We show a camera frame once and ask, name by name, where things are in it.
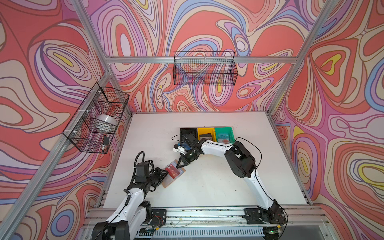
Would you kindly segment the tan leather card holder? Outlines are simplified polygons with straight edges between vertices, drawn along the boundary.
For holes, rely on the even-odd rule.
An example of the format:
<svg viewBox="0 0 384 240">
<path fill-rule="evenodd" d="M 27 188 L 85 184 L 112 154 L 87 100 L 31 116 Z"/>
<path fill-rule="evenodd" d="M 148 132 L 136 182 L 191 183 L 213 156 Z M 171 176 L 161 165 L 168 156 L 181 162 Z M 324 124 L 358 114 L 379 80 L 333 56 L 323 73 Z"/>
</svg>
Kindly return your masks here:
<svg viewBox="0 0 384 240">
<path fill-rule="evenodd" d="M 162 182 L 162 186 L 167 188 L 174 181 L 176 181 L 182 174 L 186 172 L 184 168 L 177 168 L 178 161 L 174 160 L 170 164 L 168 164 L 164 170 L 168 173 Z"/>
</svg>

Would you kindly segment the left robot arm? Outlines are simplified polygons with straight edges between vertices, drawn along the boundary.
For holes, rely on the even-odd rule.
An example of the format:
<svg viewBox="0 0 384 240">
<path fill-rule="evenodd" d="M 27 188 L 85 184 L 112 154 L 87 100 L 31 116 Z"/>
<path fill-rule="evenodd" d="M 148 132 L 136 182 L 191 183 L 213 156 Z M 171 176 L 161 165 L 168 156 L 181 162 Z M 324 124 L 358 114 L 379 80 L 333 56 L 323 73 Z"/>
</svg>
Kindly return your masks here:
<svg viewBox="0 0 384 240">
<path fill-rule="evenodd" d="M 124 189 L 126 196 L 106 221 L 94 226 L 91 239 L 133 240 L 141 226 L 153 218 L 151 203 L 145 200 L 147 194 L 154 192 L 167 175 L 166 170 L 154 167 L 152 160 L 145 160 L 145 152 L 139 152 L 130 183 Z"/>
</svg>

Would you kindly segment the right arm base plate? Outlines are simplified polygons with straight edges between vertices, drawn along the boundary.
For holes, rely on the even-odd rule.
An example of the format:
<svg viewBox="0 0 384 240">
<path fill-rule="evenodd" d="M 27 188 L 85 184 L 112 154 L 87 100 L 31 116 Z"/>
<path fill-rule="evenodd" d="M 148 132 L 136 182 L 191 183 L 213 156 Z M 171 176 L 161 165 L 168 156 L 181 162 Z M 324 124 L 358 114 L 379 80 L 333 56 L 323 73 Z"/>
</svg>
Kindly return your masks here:
<svg viewBox="0 0 384 240">
<path fill-rule="evenodd" d="M 277 210 L 264 210 L 262 208 L 246 208 L 244 209 L 244 218 L 247 224 L 272 224 L 284 225 L 287 223 L 286 214 L 282 208 Z"/>
</svg>

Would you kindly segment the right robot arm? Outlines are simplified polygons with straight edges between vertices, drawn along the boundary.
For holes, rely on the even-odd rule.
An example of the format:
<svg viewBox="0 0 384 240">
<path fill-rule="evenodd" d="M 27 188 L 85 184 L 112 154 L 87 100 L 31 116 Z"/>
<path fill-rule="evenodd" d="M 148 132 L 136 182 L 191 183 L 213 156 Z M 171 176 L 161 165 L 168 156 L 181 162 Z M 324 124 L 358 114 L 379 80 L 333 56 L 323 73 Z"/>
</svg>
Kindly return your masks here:
<svg viewBox="0 0 384 240">
<path fill-rule="evenodd" d="M 173 151 L 180 154 L 177 168 L 186 167 L 201 155 L 212 155 L 224 158 L 231 171 L 244 179 L 251 192 L 256 197 L 257 210 L 255 214 L 246 217 L 249 224 L 287 224 L 289 217 L 284 208 L 273 199 L 258 173 L 259 165 L 254 156 L 239 141 L 232 144 L 216 143 L 211 140 L 198 140 L 189 134 L 183 142 L 174 145 Z"/>
</svg>

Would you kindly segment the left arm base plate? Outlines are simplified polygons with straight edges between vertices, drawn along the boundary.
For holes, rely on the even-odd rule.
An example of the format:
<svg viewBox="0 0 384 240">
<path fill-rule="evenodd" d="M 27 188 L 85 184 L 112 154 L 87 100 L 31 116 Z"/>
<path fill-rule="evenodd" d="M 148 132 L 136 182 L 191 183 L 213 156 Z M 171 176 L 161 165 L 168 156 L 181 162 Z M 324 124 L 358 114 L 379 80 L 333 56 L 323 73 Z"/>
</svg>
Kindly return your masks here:
<svg viewBox="0 0 384 240">
<path fill-rule="evenodd" d="M 141 226 L 150 226 L 151 228 L 161 227 L 166 224 L 167 210 L 166 209 L 154 209 L 145 210 L 145 220 L 141 222 Z"/>
</svg>

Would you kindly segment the red credit card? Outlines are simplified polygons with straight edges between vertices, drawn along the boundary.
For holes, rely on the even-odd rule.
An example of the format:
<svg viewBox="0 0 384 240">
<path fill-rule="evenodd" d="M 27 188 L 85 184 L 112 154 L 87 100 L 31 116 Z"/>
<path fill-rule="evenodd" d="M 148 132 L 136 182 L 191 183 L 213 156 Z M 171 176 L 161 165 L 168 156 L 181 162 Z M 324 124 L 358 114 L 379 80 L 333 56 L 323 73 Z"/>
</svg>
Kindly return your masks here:
<svg viewBox="0 0 384 240">
<path fill-rule="evenodd" d="M 175 165 L 170 164 L 166 167 L 166 171 L 171 176 L 172 179 L 176 179 L 180 174 L 180 170 L 175 167 Z"/>
</svg>

